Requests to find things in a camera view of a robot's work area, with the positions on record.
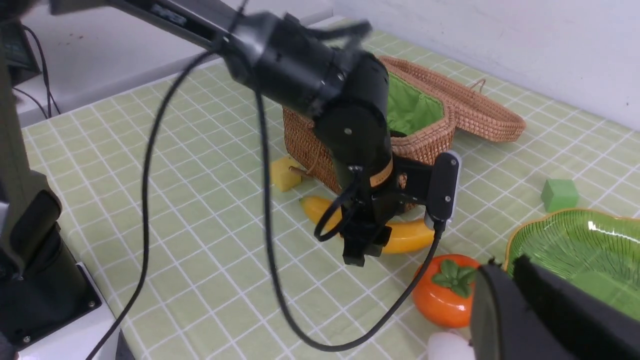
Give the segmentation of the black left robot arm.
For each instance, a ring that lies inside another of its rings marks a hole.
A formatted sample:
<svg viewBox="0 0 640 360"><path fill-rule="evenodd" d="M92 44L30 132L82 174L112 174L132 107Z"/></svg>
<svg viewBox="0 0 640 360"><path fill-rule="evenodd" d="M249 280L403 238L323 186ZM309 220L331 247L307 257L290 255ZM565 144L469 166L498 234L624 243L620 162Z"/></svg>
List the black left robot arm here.
<svg viewBox="0 0 640 360"><path fill-rule="evenodd" d="M162 101L151 128L145 157L170 98L203 60L219 55L231 77L254 91L267 149L263 97L311 118L342 185L314 230L324 242L344 240L343 259L363 266L393 239L389 223L402 204L426 206L424 228L431 248L438 245L448 218L437 204L445 198L443 177L434 167L395 155L387 127L389 75L380 60L362 50L368 21L330 30L306 28L286 14L244 14L215 0L51 0L50 13L66 15L112 7L202 47Z"/></svg>

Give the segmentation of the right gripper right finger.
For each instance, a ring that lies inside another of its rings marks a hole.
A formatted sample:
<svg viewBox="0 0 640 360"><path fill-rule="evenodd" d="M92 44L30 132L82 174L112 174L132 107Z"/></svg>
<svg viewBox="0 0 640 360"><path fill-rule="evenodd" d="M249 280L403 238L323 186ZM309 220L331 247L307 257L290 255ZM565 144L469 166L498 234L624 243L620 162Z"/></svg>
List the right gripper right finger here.
<svg viewBox="0 0 640 360"><path fill-rule="evenodd" d="M639 322L522 255L513 280L546 330L579 360L637 360Z"/></svg>

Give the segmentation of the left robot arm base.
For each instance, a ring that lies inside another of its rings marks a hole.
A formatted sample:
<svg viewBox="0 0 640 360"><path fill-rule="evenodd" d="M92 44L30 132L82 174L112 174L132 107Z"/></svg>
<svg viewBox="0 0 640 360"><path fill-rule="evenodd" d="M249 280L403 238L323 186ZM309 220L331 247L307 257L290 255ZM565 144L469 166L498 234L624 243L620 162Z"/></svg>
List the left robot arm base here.
<svg viewBox="0 0 640 360"><path fill-rule="evenodd" d="M114 360L114 315L64 242L62 205L32 170L1 60L1 333L18 360Z"/></svg>

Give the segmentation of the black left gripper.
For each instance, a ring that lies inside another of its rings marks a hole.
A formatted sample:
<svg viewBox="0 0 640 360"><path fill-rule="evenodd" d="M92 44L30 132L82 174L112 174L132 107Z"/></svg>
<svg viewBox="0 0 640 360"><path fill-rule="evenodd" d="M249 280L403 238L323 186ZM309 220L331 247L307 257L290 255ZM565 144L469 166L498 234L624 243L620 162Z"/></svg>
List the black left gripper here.
<svg viewBox="0 0 640 360"><path fill-rule="evenodd" d="M432 167L393 154L379 173L368 173L357 166L349 168L353 180L340 195L340 235L345 265L363 267L366 250L368 256L380 256L393 231L387 224L405 205L426 207ZM431 246L437 246L441 229L433 231Z"/></svg>

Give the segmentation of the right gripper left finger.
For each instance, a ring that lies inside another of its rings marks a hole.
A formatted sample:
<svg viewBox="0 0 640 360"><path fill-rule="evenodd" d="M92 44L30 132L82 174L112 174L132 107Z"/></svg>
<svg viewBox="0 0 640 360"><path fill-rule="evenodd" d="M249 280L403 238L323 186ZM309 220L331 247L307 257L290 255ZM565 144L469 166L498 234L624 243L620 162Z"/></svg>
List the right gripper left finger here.
<svg viewBox="0 0 640 360"><path fill-rule="evenodd" d="M576 360L530 308L500 266L485 264L475 276L470 321L477 360Z"/></svg>

